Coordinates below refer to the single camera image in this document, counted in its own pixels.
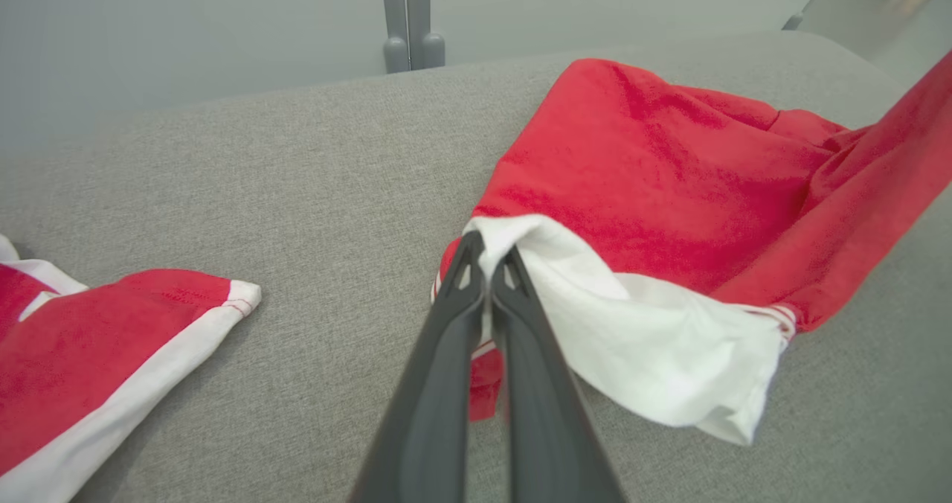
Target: white cloth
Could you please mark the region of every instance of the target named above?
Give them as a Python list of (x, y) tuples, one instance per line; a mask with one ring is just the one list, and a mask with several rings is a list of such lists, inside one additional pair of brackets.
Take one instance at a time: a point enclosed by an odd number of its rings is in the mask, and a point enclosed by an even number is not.
[(592, 387), (663, 425), (752, 442), (792, 315), (614, 273), (544, 215), (475, 217), (463, 232), (474, 229), (486, 246), (479, 263), (487, 279), (518, 247), (569, 367)]

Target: white fabric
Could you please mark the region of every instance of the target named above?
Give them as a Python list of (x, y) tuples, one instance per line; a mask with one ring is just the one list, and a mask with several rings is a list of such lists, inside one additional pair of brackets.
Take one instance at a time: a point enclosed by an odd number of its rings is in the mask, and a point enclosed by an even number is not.
[(259, 300), (261, 287), (232, 280), (222, 306), (205, 311), (160, 347), (101, 407), (0, 476), (0, 501), (71, 499), (157, 402), (205, 361)]
[(519, 248), (572, 370), (652, 421), (749, 445), (794, 330), (783, 310), (718, 302), (686, 287), (612, 272), (544, 215), (475, 217), (487, 279)]

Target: gray metal leg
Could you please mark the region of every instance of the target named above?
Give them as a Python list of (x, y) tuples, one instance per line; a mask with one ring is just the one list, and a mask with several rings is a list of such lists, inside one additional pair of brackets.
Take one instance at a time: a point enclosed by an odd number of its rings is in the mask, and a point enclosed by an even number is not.
[(411, 69), (438, 68), (446, 63), (446, 42), (429, 28), (429, 0), (407, 0)]
[(411, 70), (411, 55), (408, 46), (407, 2), (384, 0), (387, 16), (387, 42), (384, 42), (384, 60), (387, 73)]
[(796, 14), (790, 16), (790, 19), (783, 24), (781, 31), (796, 31), (800, 22), (803, 21), (803, 12), (796, 12)]

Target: gray wall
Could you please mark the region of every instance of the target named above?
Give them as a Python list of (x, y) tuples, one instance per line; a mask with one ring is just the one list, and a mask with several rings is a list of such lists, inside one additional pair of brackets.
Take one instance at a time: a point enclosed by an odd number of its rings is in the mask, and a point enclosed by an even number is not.
[(813, 0), (799, 29), (833, 39), (908, 87), (952, 49), (952, 0)]
[(0, 148), (385, 72), (383, 0), (0, 0)]
[(432, 0), (446, 63), (778, 31), (809, 0)]

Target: gray upholstery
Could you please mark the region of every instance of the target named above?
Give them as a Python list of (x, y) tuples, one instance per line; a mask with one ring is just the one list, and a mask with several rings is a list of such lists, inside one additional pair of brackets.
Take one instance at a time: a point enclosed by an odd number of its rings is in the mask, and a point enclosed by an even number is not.
[[(465, 65), (150, 114), (0, 167), (0, 232), (91, 285), (149, 268), (259, 283), (264, 301), (78, 501), (342, 501), (428, 311), (439, 258), (558, 73), (596, 56), (846, 126), (898, 87), (812, 35), (764, 33)], [(669, 429), (590, 388), (633, 499), (948, 501), (952, 195), (783, 357), (757, 441)], [(498, 419), (469, 500), (503, 501)]]

